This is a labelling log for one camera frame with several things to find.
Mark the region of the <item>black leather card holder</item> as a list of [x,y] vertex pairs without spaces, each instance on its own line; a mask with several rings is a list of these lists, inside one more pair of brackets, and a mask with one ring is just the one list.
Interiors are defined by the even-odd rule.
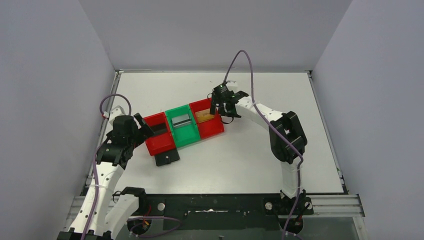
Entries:
[[154,156],[155,164],[157,167],[169,165],[173,162],[179,161],[180,156],[176,148],[161,152]]

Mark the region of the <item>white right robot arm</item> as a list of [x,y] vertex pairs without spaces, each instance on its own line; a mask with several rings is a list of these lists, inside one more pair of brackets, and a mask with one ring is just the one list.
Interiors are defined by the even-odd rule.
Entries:
[[248,93],[238,90],[236,82],[221,83],[213,88],[210,100],[210,113],[231,119],[247,118],[267,130],[270,150],[280,161],[281,198],[289,206],[288,215],[292,215],[299,209],[304,191],[301,166],[308,144],[298,115],[293,111],[277,111],[260,103]]

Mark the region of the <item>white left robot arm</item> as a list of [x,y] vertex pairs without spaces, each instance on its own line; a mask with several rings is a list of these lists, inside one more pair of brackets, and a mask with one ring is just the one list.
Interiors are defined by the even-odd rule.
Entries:
[[109,209],[115,187],[123,175],[134,149],[154,131],[139,114],[118,115],[112,130],[97,148],[92,162],[92,180],[84,201],[67,231],[59,240],[114,240],[128,218],[143,208],[146,192],[139,187],[125,187],[116,205]]

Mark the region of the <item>gold card in bin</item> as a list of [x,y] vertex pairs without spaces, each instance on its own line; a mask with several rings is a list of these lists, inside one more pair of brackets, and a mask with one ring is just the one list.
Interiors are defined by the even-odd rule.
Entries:
[[209,109],[204,109],[195,112],[195,120],[198,124],[214,119],[215,115],[210,114]]

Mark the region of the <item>black card in bin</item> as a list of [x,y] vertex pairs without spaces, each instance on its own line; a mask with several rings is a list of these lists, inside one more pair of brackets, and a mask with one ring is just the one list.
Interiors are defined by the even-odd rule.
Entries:
[[154,136],[160,136],[162,134],[166,134],[168,132],[167,125],[165,123],[160,123],[151,126],[151,129],[154,133]]

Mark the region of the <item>silver card in bin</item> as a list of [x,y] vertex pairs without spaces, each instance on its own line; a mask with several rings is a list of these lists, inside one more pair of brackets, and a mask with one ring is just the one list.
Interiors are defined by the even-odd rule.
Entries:
[[175,116],[171,119],[172,126],[176,128],[181,128],[192,123],[192,119],[189,114],[182,114]]

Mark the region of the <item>right red plastic bin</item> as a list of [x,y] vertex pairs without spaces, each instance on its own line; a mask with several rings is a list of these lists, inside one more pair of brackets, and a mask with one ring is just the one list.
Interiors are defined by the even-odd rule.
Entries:
[[189,107],[202,140],[222,134],[225,131],[221,116],[217,112],[210,114],[211,101],[209,99],[191,102]]

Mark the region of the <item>red plastic bin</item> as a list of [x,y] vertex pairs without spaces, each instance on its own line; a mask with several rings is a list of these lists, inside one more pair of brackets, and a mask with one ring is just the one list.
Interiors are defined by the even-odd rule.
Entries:
[[164,112],[147,116],[144,120],[154,133],[145,142],[150,156],[156,156],[176,148],[169,122]]
[[225,131],[221,116],[217,112],[210,114],[211,101],[209,99],[191,102],[189,107],[202,140],[222,134]]

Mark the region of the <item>left red plastic bin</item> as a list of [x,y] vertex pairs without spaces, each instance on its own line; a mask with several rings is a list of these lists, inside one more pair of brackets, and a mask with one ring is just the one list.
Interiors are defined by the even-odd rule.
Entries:
[[147,116],[144,120],[154,133],[145,142],[150,156],[156,156],[176,148],[169,122],[164,112]]

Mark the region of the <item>green plastic bin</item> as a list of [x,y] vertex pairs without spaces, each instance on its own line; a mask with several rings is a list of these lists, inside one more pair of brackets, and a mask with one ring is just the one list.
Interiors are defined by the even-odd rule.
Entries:
[[[164,113],[168,120],[170,131],[177,148],[181,148],[201,140],[197,124],[188,104],[166,110]],[[179,128],[174,128],[172,126],[172,118],[184,114],[190,115],[191,124]]]

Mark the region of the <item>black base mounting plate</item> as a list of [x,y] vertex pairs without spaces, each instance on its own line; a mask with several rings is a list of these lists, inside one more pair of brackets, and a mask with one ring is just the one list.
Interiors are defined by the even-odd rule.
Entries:
[[133,216],[146,214],[147,220],[127,223],[127,229],[147,236],[153,224],[162,230],[244,230],[277,231],[286,227],[298,233],[303,216],[314,214],[312,200],[304,192],[299,199],[279,193],[244,194],[147,194]]

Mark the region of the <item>aluminium frame rail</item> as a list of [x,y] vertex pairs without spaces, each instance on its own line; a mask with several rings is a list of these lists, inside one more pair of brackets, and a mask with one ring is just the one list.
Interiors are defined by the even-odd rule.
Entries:
[[301,196],[298,209],[289,215],[287,203],[277,193],[251,194],[147,194],[141,199],[141,210],[134,215],[188,216],[194,213],[258,213],[280,218],[303,217],[364,217],[365,212],[357,194]]

